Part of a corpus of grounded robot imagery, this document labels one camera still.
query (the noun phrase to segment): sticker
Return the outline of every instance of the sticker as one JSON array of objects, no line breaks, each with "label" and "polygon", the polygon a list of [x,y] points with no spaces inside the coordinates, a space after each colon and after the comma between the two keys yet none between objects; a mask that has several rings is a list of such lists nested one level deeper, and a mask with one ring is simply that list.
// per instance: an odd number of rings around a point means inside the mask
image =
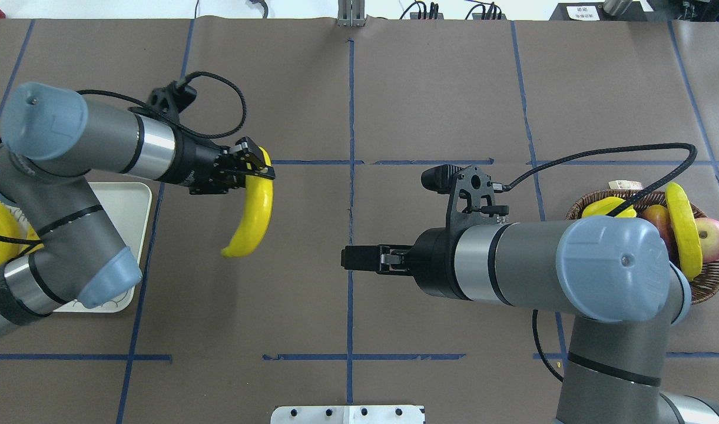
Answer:
[{"label": "sticker", "polygon": [[566,6],[566,11],[574,21],[599,21],[595,6]]},{"label": "sticker", "polygon": [[644,185],[639,181],[615,180],[608,183],[612,190],[642,190]]}]

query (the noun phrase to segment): wicker basket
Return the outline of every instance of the wicker basket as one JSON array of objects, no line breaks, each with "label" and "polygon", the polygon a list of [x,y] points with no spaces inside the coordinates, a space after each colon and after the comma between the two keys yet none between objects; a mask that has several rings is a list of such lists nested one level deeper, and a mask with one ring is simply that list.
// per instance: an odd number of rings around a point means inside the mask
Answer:
[{"label": "wicker basket", "polygon": [[[588,195],[580,198],[569,211],[566,213],[567,220],[575,220],[582,214],[582,211],[589,204],[606,198],[609,196],[616,196],[620,198],[629,198],[636,193],[635,190],[599,190],[593,191]],[[637,213],[643,212],[647,207],[653,204],[662,204],[667,206],[665,203],[665,194],[663,191],[653,191],[649,195],[640,199],[639,202],[634,204],[634,209]],[[707,215],[702,212],[699,207],[691,205],[691,211],[694,213],[695,218],[706,217]],[[719,260],[706,263],[702,266],[702,273],[695,277],[694,281],[690,283],[691,286],[691,303],[696,305],[708,300],[710,297],[715,296],[719,290]]]}]

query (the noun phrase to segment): white metal bracket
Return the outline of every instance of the white metal bracket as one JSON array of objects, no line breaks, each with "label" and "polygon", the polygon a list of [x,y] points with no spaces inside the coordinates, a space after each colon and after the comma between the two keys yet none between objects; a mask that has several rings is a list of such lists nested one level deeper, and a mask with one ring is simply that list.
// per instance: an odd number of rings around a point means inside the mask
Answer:
[{"label": "white metal bracket", "polygon": [[351,405],[280,407],[270,424],[425,424],[425,407],[416,405]]}]

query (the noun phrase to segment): blue tape line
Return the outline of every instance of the blue tape line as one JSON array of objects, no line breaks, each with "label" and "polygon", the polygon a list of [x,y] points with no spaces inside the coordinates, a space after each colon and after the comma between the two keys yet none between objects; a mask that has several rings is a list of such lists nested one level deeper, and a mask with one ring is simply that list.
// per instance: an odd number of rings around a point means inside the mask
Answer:
[{"label": "blue tape line", "polygon": [[[546,353],[546,359],[566,359],[565,354]],[[670,359],[701,359],[702,357],[710,357],[710,359],[719,359],[719,352],[667,352],[665,357]],[[532,359],[540,359],[540,355],[532,354]]]},{"label": "blue tape line", "polygon": [[459,360],[465,356],[464,353],[360,353],[354,355],[354,360]]},{"label": "blue tape line", "polygon": [[566,336],[564,336],[564,320],[561,317],[561,312],[555,313],[555,324],[558,328],[558,344],[561,347],[561,354],[566,356]]},{"label": "blue tape line", "polygon": [[[354,244],[354,40],[349,38],[349,246]],[[349,271],[346,301],[346,404],[354,403],[354,272]]]},{"label": "blue tape line", "polygon": [[11,87],[14,84],[14,80],[16,78],[16,73],[19,70],[19,65],[22,64],[22,57],[25,56],[25,50],[27,49],[27,45],[29,43],[29,38],[32,35],[33,28],[34,28],[34,19],[30,19],[30,26],[27,29],[27,35],[25,35],[25,40],[22,42],[22,48],[19,49],[19,56],[17,56],[16,62],[14,62],[14,69],[11,71],[11,77],[9,78],[9,83],[6,85],[6,89],[4,91],[4,98],[1,99],[0,120],[1,120],[1,114],[4,112],[4,105],[6,105],[6,101],[9,99],[9,93],[11,92]]},{"label": "blue tape line", "polygon": [[[0,360],[127,360],[128,355],[74,353],[0,353]],[[171,362],[171,355],[136,355],[135,360]]]},{"label": "blue tape line", "polygon": [[126,360],[127,355],[0,353],[0,360]]},{"label": "blue tape line", "polygon": [[[537,165],[544,165],[550,161],[537,161]],[[563,165],[667,165],[678,166],[681,161],[569,161]],[[710,165],[710,161],[696,161],[693,165]]]},{"label": "blue tape line", "polygon": [[694,110],[694,116],[697,119],[697,126],[699,126],[699,131],[702,134],[702,140],[704,140],[704,147],[707,150],[707,155],[710,156],[710,164],[713,167],[713,172],[715,173],[715,179],[718,180],[718,188],[719,188],[719,169],[717,164],[715,164],[715,154],[713,153],[712,145],[710,145],[710,138],[707,136],[707,131],[704,129],[704,123],[702,122],[702,115],[699,112],[699,107],[697,106],[697,100],[694,98],[694,92],[691,91],[691,85],[690,81],[688,80],[687,75],[687,69],[684,68],[684,62],[681,59],[681,52],[679,51],[679,43],[676,40],[676,32],[674,31],[674,24],[672,24],[672,21],[668,21],[668,32],[671,33],[671,42],[674,45],[674,53],[676,54],[676,61],[679,64],[679,70],[681,71],[681,76],[684,80],[684,86],[687,87],[687,94],[690,98],[691,108]]},{"label": "blue tape line", "polygon": [[184,50],[184,62],[181,63],[181,77],[187,75],[187,62],[189,61],[189,51],[192,50],[192,34],[194,32],[194,21],[197,20],[197,12],[195,12],[195,19],[189,19],[189,32],[187,33],[187,47]]},{"label": "blue tape line", "polygon": [[[273,161],[274,165],[351,165],[352,161],[300,161],[300,160],[280,160]],[[354,161],[354,164],[364,164],[363,161]]]},{"label": "blue tape line", "polygon": [[[352,360],[459,360],[464,353],[356,353]],[[341,353],[306,353],[263,355],[263,360],[347,360],[348,355]]]},{"label": "blue tape line", "polygon": [[119,411],[116,418],[116,424],[122,424],[123,413],[126,408],[126,398],[128,396],[128,384],[131,379],[131,368],[135,360],[135,351],[137,349],[137,338],[139,336],[139,324],[142,320],[142,311],[144,310],[144,296],[147,292],[147,279],[150,274],[150,262],[155,247],[155,237],[157,236],[158,217],[160,216],[160,205],[163,203],[163,192],[165,191],[165,183],[160,183],[158,188],[158,200],[155,202],[155,214],[153,215],[153,227],[150,233],[150,243],[147,245],[147,258],[144,263],[142,272],[142,285],[139,289],[139,299],[137,301],[137,312],[134,319],[134,327],[131,331],[130,348],[128,348],[128,357],[126,359],[126,370],[124,372],[124,382],[121,389],[121,398],[119,400]]},{"label": "blue tape line", "polygon": [[688,357],[715,357],[719,359],[719,352],[668,352],[665,357],[673,359],[687,359]]},{"label": "blue tape line", "polygon": [[[524,114],[524,129],[526,129],[526,139],[529,140],[529,158],[531,159],[532,168],[537,167],[537,155],[535,154],[535,143],[532,139],[532,128],[529,126],[529,119],[526,117],[526,89],[524,89],[524,75],[521,72],[521,57],[519,56],[519,45],[516,37],[516,24],[511,21],[511,38],[513,41],[513,59],[516,61],[516,73],[519,78],[519,91],[521,92],[521,110]],[[540,190],[540,179],[537,174],[532,175],[535,181],[535,193],[537,195],[537,209],[539,210],[540,220],[545,220],[545,209],[542,206],[542,190]]]},{"label": "blue tape line", "polygon": [[276,356],[263,355],[263,360],[346,360],[343,353],[292,353]]},{"label": "blue tape line", "polygon": [[412,159],[410,161],[377,161],[373,163],[373,165],[443,165],[443,164],[451,164],[451,165],[491,165],[495,163],[495,159],[488,158],[486,160],[482,161],[462,161],[462,160],[452,160],[452,161],[445,161],[445,160],[415,160]]}]

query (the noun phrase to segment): red apple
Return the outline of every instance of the red apple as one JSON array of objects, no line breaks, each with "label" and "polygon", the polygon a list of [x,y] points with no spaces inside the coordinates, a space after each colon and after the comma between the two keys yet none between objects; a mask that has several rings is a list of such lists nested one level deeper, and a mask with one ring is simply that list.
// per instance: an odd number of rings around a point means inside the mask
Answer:
[{"label": "red apple", "polygon": [[660,238],[663,239],[668,249],[668,258],[672,262],[677,262],[679,249],[676,245],[674,229],[671,227],[671,216],[668,214],[668,209],[661,204],[653,204],[640,214],[640,218],[650,221],[650,223],[658,229]]},{"label": "red apple", "polygon": [[694,220],[699,233],[699,244],[702,246],[702,262],[719,260],[719,221],[712,218]]}]

